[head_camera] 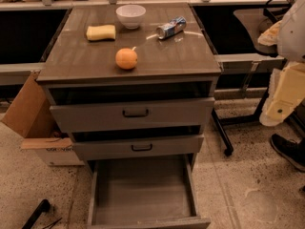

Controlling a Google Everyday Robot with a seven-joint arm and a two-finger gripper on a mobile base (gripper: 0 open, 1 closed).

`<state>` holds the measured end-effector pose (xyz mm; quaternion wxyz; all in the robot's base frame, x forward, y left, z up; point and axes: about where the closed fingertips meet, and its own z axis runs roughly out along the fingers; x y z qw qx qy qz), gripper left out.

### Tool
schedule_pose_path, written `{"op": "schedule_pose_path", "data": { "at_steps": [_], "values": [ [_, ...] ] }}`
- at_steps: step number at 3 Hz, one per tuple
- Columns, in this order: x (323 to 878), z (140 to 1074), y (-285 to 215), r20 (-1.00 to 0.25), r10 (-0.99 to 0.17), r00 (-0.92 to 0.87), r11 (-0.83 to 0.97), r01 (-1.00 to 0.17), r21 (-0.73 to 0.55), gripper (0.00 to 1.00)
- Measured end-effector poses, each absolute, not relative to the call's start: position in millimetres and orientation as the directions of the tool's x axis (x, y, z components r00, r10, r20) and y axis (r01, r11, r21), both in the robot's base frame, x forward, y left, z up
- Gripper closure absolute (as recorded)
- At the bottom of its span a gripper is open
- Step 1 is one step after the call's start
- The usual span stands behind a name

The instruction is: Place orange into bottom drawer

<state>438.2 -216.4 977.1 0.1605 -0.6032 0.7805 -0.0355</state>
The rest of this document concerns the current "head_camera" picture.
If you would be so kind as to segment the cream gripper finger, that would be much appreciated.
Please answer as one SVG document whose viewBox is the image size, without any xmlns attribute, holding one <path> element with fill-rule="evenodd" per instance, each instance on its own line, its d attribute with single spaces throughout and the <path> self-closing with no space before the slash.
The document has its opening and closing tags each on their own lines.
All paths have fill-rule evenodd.
<svg viewBox="0 0 305 229">
<path fill-rule="evenodd" d="M 289 62 L 283 70 L 273 70 L 259 121 L 272 127 L 282 123 L 305 99 L 305 64 Z"/>
<path fill-rule="evenodd" d="M 260 34 L 257 42 L 264 46 L 273 46 L 277 44 L 281 21 L 276 22 L 267 30 Z"/>
</svg>

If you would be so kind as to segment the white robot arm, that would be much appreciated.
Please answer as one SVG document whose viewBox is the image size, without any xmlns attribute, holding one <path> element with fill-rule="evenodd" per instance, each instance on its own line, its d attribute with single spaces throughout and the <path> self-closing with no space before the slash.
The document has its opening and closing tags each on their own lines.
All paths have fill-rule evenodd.
<svg viewBox="0 0 305 229">
<path fill-rule="evenodd" d="M 305 0 L 296 0 L 257 42 L 265 46 L 277 45 L 277 53 L 288 60 L 282 71 L 273 70 L 269 97 L 259 117 L 262 125 L 275 126 L 305 99 Z"/>
</svg>

